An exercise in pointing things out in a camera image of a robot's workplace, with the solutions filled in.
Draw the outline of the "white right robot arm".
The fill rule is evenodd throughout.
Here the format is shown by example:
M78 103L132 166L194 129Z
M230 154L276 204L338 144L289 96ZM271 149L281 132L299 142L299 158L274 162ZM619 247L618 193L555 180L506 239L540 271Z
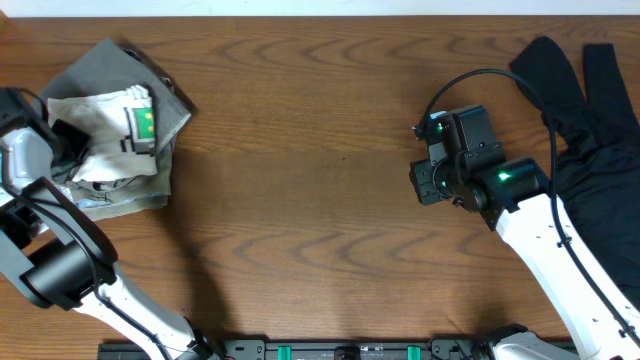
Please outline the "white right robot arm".
M526 264L567 328L564 350L523 332L493 342L492 359L636 359L639 312L580 238L531 158L507 160L486 109L428 115L414 128L429 156L411 165L421 204L451 201L482 217Z

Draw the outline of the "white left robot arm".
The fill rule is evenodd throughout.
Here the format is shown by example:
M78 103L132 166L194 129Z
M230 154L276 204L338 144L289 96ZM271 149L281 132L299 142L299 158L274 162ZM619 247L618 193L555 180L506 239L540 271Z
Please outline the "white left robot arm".
M75 310L109 325L151 359L221 359L183 316L158 304L122 271L102 230L54 184L83 160L90 137L48 123L28 90L1 91L1 272L32 304Z

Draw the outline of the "white t-shirt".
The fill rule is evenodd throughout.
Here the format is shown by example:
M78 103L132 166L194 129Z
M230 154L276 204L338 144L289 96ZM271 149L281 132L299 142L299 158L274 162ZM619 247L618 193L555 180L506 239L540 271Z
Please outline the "white t-shirt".
M74 182L113 182L157 173L153 99L147 88L47 100L49 122L62 120L89 135L88 156Z

